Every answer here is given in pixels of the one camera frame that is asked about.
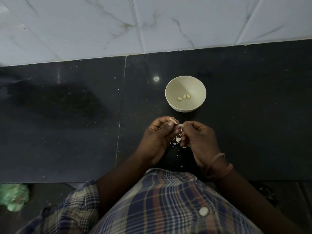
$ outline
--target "person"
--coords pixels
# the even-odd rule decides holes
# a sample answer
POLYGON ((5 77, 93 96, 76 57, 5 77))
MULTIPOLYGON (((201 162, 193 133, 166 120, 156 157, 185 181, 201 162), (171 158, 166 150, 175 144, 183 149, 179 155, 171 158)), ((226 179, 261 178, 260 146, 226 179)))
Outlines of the person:
POLYGON ((180 133, 170 118, 155 119, 119 167, 44 208, 18 233, 303 233, 226 162, 213 130, 199 122, 183 123, 181 146, 218 193, 188 172, 149 169, 180 133))

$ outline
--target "plaid shirt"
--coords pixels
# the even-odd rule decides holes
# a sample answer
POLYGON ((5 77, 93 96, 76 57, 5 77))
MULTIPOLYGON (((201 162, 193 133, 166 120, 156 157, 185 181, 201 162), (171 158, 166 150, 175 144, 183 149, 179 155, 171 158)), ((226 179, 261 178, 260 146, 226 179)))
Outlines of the plaid shirt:
POLYGON ((98 205, 95 182, 87 182, 18 233, 261 233, 190 173, 150 169, 100 220, 98 205))

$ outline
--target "black floor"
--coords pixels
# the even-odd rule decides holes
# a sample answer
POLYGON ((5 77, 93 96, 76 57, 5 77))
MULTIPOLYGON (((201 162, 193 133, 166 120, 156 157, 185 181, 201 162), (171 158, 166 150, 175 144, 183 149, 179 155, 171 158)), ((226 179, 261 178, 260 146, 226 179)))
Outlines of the black floor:
POLYGON ((0 182, 97 179, 134 152, 161 115, 211 126, 248 180, 312 180, 312 40, 0 72, 0 182), (191 113, 176 112, 165 99, 167 83, 180 75, 197 77, 207 89, 191 113))
MULTIPOLYGON (((264 182, 275 193, 279 209, 307 233, 312 232, 312 182, 264 182)), ((0 208, 0 229, 3 234, 15 233, 37 216, 42 208, 55 205, 74 189, 63 183, 35 184, 32 196, 21 212, 0 208)))

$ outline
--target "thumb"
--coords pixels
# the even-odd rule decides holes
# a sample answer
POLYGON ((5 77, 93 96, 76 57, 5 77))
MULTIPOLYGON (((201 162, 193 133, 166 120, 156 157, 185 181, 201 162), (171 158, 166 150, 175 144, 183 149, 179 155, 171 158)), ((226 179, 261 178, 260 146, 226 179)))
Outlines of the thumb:
POLYGON ((159 139, 166 137, 172 132, 172 129, 174 127, 174 122, 170 121, 168 123, 165 123, 162 128, 156 131, 157 137, 159 139))
POLYGON ((183 126, 183 131, 188 136, 189 140, 193 140, 198 135, 198 131, 190 124, 183 126))

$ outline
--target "marble wall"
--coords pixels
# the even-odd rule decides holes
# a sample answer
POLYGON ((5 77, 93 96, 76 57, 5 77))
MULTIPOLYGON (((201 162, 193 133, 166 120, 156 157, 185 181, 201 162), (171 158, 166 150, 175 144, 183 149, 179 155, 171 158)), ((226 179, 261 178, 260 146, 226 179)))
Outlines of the marble wall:
POLYGON ((0 65, 312 38, 312 0, 0 0, 0 65))

